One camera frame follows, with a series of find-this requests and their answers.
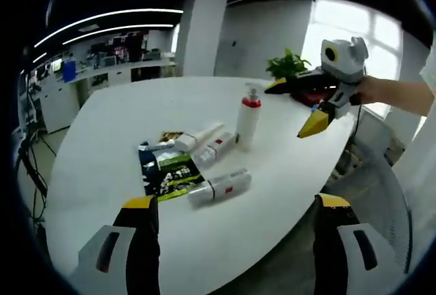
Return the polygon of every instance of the white tube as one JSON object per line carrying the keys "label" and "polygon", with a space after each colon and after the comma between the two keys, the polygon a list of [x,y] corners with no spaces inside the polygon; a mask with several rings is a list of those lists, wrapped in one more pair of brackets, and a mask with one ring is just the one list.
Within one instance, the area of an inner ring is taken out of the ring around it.
{"label": "white tube", "polygon": [[179,151],[189,152],[223,126],[223,123],[213,123],[203,130],[183,133],[183,135],[176,139],[174,147]]}

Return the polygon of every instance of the potted plant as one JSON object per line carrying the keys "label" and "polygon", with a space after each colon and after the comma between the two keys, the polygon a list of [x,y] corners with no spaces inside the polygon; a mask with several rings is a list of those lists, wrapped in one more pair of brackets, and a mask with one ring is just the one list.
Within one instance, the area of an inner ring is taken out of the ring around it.
{"label": "potted plant", "polygon": [[[310,65],[307,60],[301,59],[299,55],[295,55],[289,48],[285,49],[285,56],[283,58],[274,58],[268,60],[267,72],[276,80],[282,77],[296,78],[300,72],[306,72],[307,68],[305,63]],[[302,91],[291,93],[291,97],[303,103],[308,107],[313,107],[319,104],[321,99],[329,98],[334,93],[332,89],[314,89],[311,91]]]}

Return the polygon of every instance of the white pillar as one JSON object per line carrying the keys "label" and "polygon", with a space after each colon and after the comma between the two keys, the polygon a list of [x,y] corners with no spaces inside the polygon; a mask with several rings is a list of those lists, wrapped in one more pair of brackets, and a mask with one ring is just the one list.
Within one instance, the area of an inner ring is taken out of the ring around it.
{"label": "white pillar", "polygon": [[175,61],[179,76],[213,76],[227,0],[185,0]]}

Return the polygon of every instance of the white oval table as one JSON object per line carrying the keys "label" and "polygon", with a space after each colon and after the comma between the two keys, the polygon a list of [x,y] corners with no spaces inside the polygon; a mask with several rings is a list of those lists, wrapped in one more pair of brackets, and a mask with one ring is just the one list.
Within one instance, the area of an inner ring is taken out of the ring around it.
{"label": "white oval table", "polygon": [[[182,77],[147,80],[95,92],[67,132],[52,170],[47,243],[54,267],[68,276],[78,252],[122,205],[143,196],[138,145],[162,131],[222,121],[234,131],[246,82]],[[310,110],[288,95],[261,95],[253,149],[232,151],[206,178],[238,168],[253,175],[240,196],[193,209],[186,196],[159,203],[159,282],[163,295],[207,294],[244,273],[294,227],[313,202],[349,135],[354,116],[305,139]]]}

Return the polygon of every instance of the snack package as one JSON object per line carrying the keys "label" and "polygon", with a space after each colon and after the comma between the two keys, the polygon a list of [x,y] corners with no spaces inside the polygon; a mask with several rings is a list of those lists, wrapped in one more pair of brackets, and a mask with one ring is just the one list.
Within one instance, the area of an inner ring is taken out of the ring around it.
{"label": "snack package", "polygon": [[157,196],[159,201],[187,193],[189,186],[204,181],[188,154],[174,147],[174,140],[138,147],[145,194]]}

